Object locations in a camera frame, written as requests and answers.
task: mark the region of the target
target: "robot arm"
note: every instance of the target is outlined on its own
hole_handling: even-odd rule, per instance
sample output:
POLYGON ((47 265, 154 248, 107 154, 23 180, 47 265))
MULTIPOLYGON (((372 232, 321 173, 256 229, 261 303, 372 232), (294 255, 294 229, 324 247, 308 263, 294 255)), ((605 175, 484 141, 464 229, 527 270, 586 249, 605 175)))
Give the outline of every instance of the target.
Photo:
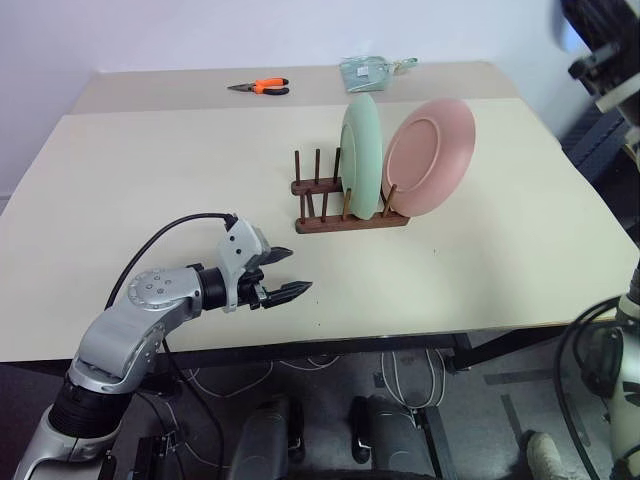
POLYGON ((48 460, 86 462, 109 449, 144 376, 153 368, 162 340, 202 310, 238 306, 270 308, 304 293, 310 282, 292 282, 274 292, 261 280, 261 265, 288 257, 271 248, 259 229, 237 219, 218 244, 218 268, 154 269, 136 275, 121 300, 84 334, 55 403, 43 414, 14 475, 32 478, 48 460))

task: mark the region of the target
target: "orange handle pliers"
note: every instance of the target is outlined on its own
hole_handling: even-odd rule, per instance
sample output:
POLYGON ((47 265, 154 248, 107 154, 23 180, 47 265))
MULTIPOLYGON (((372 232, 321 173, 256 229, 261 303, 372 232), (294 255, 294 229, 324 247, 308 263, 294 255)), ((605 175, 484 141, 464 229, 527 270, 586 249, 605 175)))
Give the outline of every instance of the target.
POLYGON ((256 80, 254 83, 241 83, 239 85, 231 85, 227 87, 229 90, 237 90, 239 92, 264 93, 265 95, 286 95, 289 89, 284 87, 289 84, 286 78, 266 78, 264 80, 256 80))

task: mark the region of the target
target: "dish rack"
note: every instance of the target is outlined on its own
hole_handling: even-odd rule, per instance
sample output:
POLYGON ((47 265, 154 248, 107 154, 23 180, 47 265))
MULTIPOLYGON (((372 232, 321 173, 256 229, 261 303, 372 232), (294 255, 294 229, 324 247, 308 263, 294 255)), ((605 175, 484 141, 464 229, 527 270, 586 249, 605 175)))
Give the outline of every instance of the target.
POLYGON ((343 232, 347 230, 364 230, 367 228, 402 227, 409 223, 409 217, 400 215, 391 210, 391 201, 396 192, 397 185, 391 187, 389 198, 385 198, 382 188, 380 197, 383 209, 373 214, 369 220, 363 220, 349 213, 351 202, 351 189, 345 192, 342 179, 338 176, 340 166, 340 147, 336 148, 333 165, 333 177, 320 178, 320 149, 316 148, 315 176, 310 180, 300 179, 300 151, 294 152, 296 179, 291 182, 291 193, 300 199, 300 217, 296 220, 295 227, 298 233, 325 233, 343 232), (341 215, 327 215, 327 203, 330 193, 344 195, 341 215), (322 195, 322 213, 316 216, 313 206, 313 195, 322 195))

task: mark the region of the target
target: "floor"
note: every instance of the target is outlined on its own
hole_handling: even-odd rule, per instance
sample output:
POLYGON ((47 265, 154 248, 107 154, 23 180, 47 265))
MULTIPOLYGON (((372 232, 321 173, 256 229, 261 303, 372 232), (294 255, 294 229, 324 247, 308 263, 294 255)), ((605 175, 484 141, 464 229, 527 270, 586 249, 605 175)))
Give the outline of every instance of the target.
MULTIPOLYGON (((478 344, 496 336, 476 332, 470 338, 478 344)), ((584 473, 554 396, 550 380, 551 357, 555 342, 547 342, 501 359, 474 367, 457 375, 447 375, 446 394, 440 407, 455 470, 460 479, 530 478, 519 449, 523 432, 546 431, 556 440, 569 472, 584 473)), ((419 401, 430 388, 424 351, 398 352, 401 385, 408 399, 419 401)), ((566 392, 593 463, 600 476, 607 478, 611 468, 608 426, 603 420, 605 407, 589 394, 577 376, 568 356, 563 368, 566 392)), ((311 367, 304 359, 295 364, 311 367)), ((202 385, 217 392, 231 392, 261 378, 269 364, 202 370, 202 385)), ((232 399, 208 398, 222 420, 228 447, 227 462, 244 419, 262 400, 275 393, 295 395, 304 404, 307 456, 296 469, 357 469, 351 458, 349 428, 346 422, 351 399, 373 393, 387 395, 380 386, 380 355, 353 354, 341 357, 331 367, 307 372, 280 363, 261 384, 232 399)), ((390 362, 387 375, 391 375, 390 362)), ((43 409, 53 401, 60 380, 14 367, 0 366, 0 478, 10 478, 43 409)), ((162 401, 156 404, 166 423, 171 424, 162 401)), ((206 417, 188 393, 171 400, 190 444, 204 459, 214 460, 216 441, 206 417)), ((114 453, 118 458, 118 479, 125 479, 133 465, 140 436, 159 433, 152 411, 134 399, 127 411, 114 453)), ((189 479, 213 478, 214 469, 195 460, 181 447, 189 479)))

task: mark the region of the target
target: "table surface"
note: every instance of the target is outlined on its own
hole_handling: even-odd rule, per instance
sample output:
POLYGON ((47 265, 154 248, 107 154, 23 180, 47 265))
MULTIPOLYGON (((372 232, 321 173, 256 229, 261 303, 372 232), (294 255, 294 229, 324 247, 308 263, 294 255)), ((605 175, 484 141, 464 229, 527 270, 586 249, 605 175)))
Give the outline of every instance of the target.
MULTIPOLYGON (((432 85, 442 82, 436 70, 417 70, 410 81, 431 72, 432 85)), ((454 93, 474 114, 476 150, 441 207, 406 227, 314 235, 293 228, 293 150, 301 151, 303 177, 311 177, 321 148, 321 172, 329 176, 346 101, 278 106, 248 94, 237 98, 252 103, 224 108, 173 102, 161 110, 151 100, 124 102, 126 112, 102 112, 96 103, 75 108, 0 216, 7 324, 0 361, 71 357, 142 243, 200 211, 236 212, 272 245, 295 251, 264 268, 267 287, 314 285, 274 309, 205 312, 170 334, 177 351, 559 324, 626 291, 637 249, 556 139, 513 90, 500 98, 470 87, 475 96, 466 96, 463 87, 460 81, 454 93), (92 109, 100 113, 86 113, 92 109)), ((92 88, 78 105, 111 95, 100 100, 92 88)), ((397 101, 393 92, 378 105, 385 145, 421 103, 397 101)), ((222 233, 216 221, 178 227, 136 270, 213 266, 222 233)))

